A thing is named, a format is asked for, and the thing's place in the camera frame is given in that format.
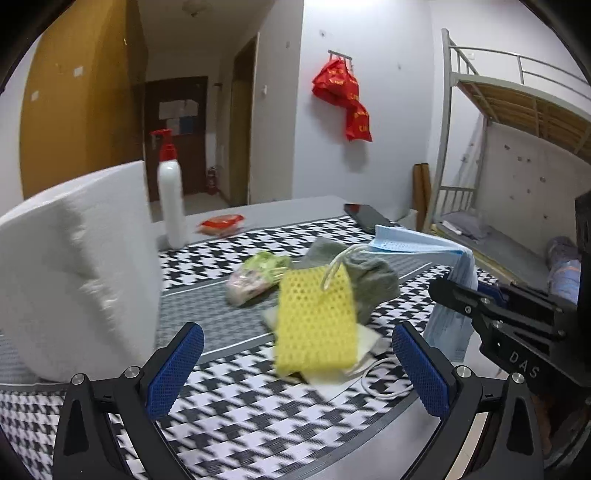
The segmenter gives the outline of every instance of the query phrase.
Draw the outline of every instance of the screw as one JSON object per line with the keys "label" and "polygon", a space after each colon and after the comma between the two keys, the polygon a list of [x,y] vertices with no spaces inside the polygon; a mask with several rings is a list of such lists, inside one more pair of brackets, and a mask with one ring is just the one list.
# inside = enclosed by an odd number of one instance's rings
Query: screw
{"label": "screw", "polygon": [[135,378],[139,375],[139,367],[129,367],[125,370],[125,376],[127,378]]}
{"label": "screw", "polygon": [[460,365],[456,368],[456,373],[462,378],[468,378],[472,375],[472,370],[470,370],[466,365]]}
{"label": "screw", "polygon": [[519,372],[515,372],[513,375],[511,375],[511,378],[513,382],[518,384],[522,384],[523,382],[525,382],[525,378]]}
{"label": "screw", "polygon": [[72,377],[73,385],[80,385],[84,381],[84,374],[76,374]]}

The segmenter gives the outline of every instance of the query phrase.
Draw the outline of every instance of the ceiling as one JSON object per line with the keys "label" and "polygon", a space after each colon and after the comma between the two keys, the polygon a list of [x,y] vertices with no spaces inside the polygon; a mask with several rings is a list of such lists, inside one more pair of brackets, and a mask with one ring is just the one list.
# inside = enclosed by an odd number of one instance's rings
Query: ceiling
{"label": "ceiling", "polygon": [[274,0],[191,0],[211,8],[195,17],[183,11],[184,0],[138,0],[149,51],[222,51],[234,45],[248,25]]}

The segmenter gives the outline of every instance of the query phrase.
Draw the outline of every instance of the wooden bed slats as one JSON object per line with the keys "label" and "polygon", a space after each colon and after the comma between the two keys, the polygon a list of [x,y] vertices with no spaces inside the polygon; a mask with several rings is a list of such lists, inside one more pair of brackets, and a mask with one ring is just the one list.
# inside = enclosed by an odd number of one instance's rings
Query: wooden bed slats
{"label": "wooden bed slats", "polygon": [[570,151],[591,164],[591,122],[556,103],[500,85],[458,81],[457,86],[491,120]]}

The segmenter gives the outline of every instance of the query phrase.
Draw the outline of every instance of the red spray nozzle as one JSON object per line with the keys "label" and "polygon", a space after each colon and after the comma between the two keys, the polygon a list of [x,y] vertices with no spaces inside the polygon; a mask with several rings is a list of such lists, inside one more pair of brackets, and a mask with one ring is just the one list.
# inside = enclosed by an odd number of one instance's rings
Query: red spray nozzle
{"label": "red spray nozzle", "polygon": [[150,135],[162,137],[162,147],[160,147],[160,161],[176,160],[177,149],[173,143],[173,131],[169,128],[154,130]]}

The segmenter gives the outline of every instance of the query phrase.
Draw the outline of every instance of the fire extinguisher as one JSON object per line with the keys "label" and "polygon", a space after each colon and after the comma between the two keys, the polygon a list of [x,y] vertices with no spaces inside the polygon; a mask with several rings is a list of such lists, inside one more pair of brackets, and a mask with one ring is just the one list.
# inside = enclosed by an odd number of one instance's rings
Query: fire extinguisher
{"label": "fire extinguisher", "polygon": [[215,195],[218,191],[216,167],[209,167],[207,169],[207,193],[210,195]]}

